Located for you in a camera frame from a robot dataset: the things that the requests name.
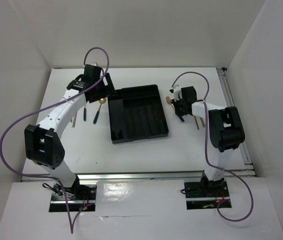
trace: robotic arm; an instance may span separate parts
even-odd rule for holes
[[[87,64],[84,74],[76,77],[67,86],[67,90],[61,99],[62,101],[66,100],[66,102],[56,106],[37,125],[28,125],[24,131],[27,158],[42,166],[51,176],[58,178],[64,185],[67,194],[75,197],[82,192],[89,194],[89,189],[80,185],[78,176],[65,163],[65,150],[60,139],[68,123],[87,102],[96,102],[99,99],[116,94],[116,91],[111,77],[107,73],[105,75],[107,85],[101,81],[89,92],[69,101],[67,99],[96,83],[100,79],[101,72],[102,68]]]
[[[175,114],[181,118],[184,115],[193,115],[205,118],[203,100],[197,99],[197,93],[193,86],[180,88],[178,85],[170,90],[174,94],[171,102],[175,108]],[[208,108],[209,137],[216,153],[211,164],[225,169],[235,149],[245,140],[245,132],[242,126],[238,110],[234,106],[223,107],[206,103]],[[202,178],[204,192],[215,192],[224,183],[225,172],[206,166]]]

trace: white wall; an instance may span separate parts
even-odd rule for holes
[[[0,136],[17,117],[40,106],[50,69],[7,0],[0,0]],[[4,153],[16,169],[25,162],[25,120],[7,136]],[[0,160],[0,220],[13,181],[18,180]]]
[[[283,227],[283,0],[267,0],[227,71],[257,173]]]
[[[10,0],[53,68],[228,66],[264,0]],[[100,53],[91,59],[105,62]]]

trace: black tray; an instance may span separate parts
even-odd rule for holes
[[[113,144],[166,137],[168,126],[157,85],[116,90],[108,97]]]

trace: wooden spoon head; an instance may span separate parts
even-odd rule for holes
[[[169,96],[166,97],[166,102],[167,102],[168,104],[172,104],[172,100],[171,100],[171,98],[170,98]]]
[[[100,104],[106,103],[106,98],[101,98],[101,99],[99,100],[99,103],[100,103]]]

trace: white floor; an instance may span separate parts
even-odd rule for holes
[[[204,136],[205,129],[200,125],[197,130],[194,117],[186,116],[181,122],[166,103],[166,96],[175,78],[186,71],[196,71],[205,75],[210,82],[207,101],[226,106],[217,71],[214,67],[203,68],[112,68],[109,70],[116,89],[157,84],[164,107],[169,134],[165,138],[112,144],[108,104],[101,107],[96,125],[93,118],[99,103],[87,104],[87,121],[83,120],[83,110],[78,111],[76,127],[69,124],[61,142],[65,148],[65,161],[69,168],[78,174],[84,173],[140,173],[202,171],[205,169]],[[83,69],[53,69],[42,102],[46,107],[61,99],[66,86]],[[204,79],[195,74],[188,74],[179,80],[181,87],[194,86],[197,96],[202,99],[207,86]],[[39,114],[38,121],[49,114]],[[209,157],[213,158],[215,149],[210,146]],[[233,154],[228,169],[244,169],[244,161],[239,149]],[[46,173],[40,166],[26,160],[23,172],[27,174]]]
[[[216,209],[186,210],[182,180],[99,181],[96,211],[80,214],[73,235],[65,212],[48,212],[51,191],[41,182],[13,183],[0,240],[283,240],[265,179],[245,180],[254,196],[254,210],[237,223],[225,221]],[[221,211],[226,217],[241,218],[250,209],[248,191],[236,178],[227,183],[232,208]]]

